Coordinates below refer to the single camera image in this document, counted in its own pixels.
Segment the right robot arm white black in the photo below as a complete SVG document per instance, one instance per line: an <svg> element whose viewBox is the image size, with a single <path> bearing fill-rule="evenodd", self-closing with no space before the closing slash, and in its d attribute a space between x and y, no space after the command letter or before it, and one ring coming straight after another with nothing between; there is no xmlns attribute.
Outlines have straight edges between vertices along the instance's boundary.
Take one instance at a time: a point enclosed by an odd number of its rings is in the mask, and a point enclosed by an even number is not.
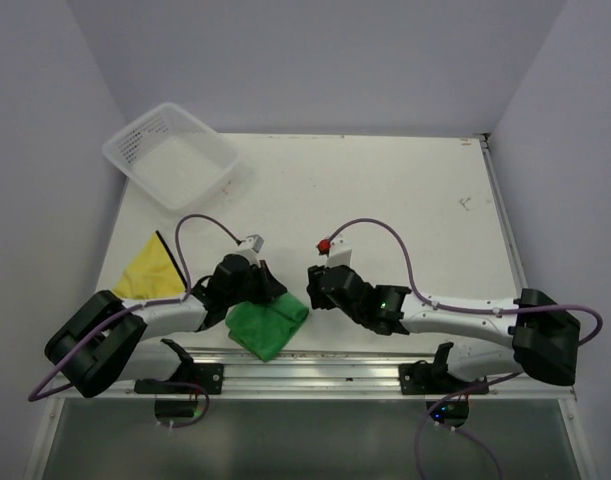
<svg viewBox="0 0 611 480"><path fill-rule="evenodd" d="M489 302L481 313L451 312L439 299L422 302L408 287L371 285L351 267L311 266L306 291L315 309L338 309L378 335L441 333L431 362L399 369L411 384L406 394L453 393L473 387L487 392L494 375L525 373L554 386L576 380L580 323L539 290L519 299Z"/></svg>

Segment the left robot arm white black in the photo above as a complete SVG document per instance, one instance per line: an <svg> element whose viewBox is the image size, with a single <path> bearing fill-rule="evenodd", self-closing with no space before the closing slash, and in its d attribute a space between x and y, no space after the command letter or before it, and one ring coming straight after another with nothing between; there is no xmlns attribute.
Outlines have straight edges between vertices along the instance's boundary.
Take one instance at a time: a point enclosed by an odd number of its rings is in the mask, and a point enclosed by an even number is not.
<svg viewBox="0 0 611 480"><path fill-rule="evenodd" d="M52 336L44 354L85 398L124 380L182 392L196 376L192 357L172 334L209 330L235 306L270 306L286 292L265 261L228 254L189 292L152 300L95 293Z"/></svg>

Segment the green microfiber towel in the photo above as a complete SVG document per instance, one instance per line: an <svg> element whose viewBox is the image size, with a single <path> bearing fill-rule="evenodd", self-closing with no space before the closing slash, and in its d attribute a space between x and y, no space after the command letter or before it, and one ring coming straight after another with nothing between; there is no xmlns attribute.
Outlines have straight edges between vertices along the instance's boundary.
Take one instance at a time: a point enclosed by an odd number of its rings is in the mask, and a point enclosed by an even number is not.
<svg viewBox="0 0 611 480"><path fill-rule="evenodd" d="M291 293L268 305L245 302L227 315L229 338L263 362L276 358L300 330L309 308Z"/></svg>

